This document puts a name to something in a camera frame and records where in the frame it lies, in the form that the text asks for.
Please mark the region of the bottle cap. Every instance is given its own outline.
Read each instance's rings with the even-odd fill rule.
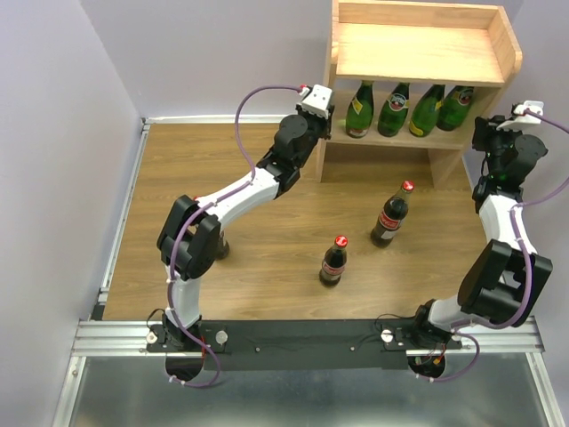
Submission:
[[[348,239],[346,238],[346,236],[338,236],[336,240],[334,240],[334,243],[338,247],[346,247],[346,245],[348,244]]]
[[[403,181],[403,184],[401,184],[401,188],[404,189],[405,191],[413,191],[413,189],[415,188],[415,184],[413,184],[412,181]]]

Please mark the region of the wooden tabletop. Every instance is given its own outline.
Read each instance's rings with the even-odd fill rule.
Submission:
[[[259,159],[276,125],[243,125]],[[329,144],[323,183],[314,157],[285,195],[227,228],[229,257],[204,275],[209,319],[374,318],[412,315],[431,298],[456,294],[485,246],[462,166],[452,189],[434,190],[423,149]],[[210,194],[247,173],[232,125],[152,125],[124,230],[104,319],[144,319],[166,305],[156,239],[173,201]],[[369,233],[403,180],[416,190],[403,228],[385,249]],[[348,264],[328,289],[318,271],[334,238],[348,237]]]

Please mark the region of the bottle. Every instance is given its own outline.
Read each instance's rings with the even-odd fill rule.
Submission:
[[[323,285],[336,286],[340,282],[341,273],[344,272],[348,260],[347,245],[348,239],[345,236],[338,236],[332,247],[326,251],[318,274]]]
[[[443,101],[437,127],[443,131],[453,131],[462,125],[472,106],[473,94],[473,86],[455,86]]]
[[[409,212],[409,196],[415,188],[411,181],[404,181],[399,191],[385,205],[372,230],[372,242],[378,247],[391,243],[397,230],[401,228],[403,219]]]
[[[445,85],[432,85],[413,110],[409,132],[420,138],[427,136],[437,124],[444,97]]]
[[[409,84],[400,83],[385,100],[377,121],[377,131],[383,136],[397,135],[409,112]]]
[[[229,243],[225,239],[225,231],[220,233],[220,239],[217,242],[217,250],[215,252],[215,259],[222,260],[229,255]]]
[[[363,81],[348,106],[346,133],[363,138],[373,121],[373,82]]]

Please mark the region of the shelf board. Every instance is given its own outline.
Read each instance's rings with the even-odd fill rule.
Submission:
[[[409,132],[409,119],[413,112],[413,108],[417,101],[421,98],[422,93],[411,93],[409,100],[409,114],[405,124],[396,136],[387,138],[377,132],[377,119],[380,114],[383,102],[389,93],[382,91],[373,92],[373,100],[375,103],[374,117],[372,127],[364,138],[351,138],[346,134],[346,111],[351,102],[354,92],[352,91],[334,91],[333,102],[336,106],[334,111],[332,138],[330,142],[339,144],[355,144],[355,145],[373,145],[384,147],[407,147],[416,149],[456,149],[461,150],[464,142],[471,137],[472,129],[469,126],[462,126],[452,132],[444,132],[435,128],[432,133],[425,138],[417,138]]]
[[[342,23],[337,77],[502,86],[486,29]]]

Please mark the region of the green glass bottle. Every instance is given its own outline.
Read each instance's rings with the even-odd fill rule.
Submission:
[[[453,131],[462,125],[472,106],[473,94],[473,86],[455,86],[443,101],[437,127],[443,131]]]
[[[409,112],[409,84],[400,83],[385,100],[377,121],[377,132],[395,136],[403,127]]]
[[[373,121],[373,82],[363,81],[346,114],[346,133],[363,138]]]
[[[422,96],[409,122],[409,132],[412,135],[423,138],[435,128],[444,97],[445,85],[432,85]]]

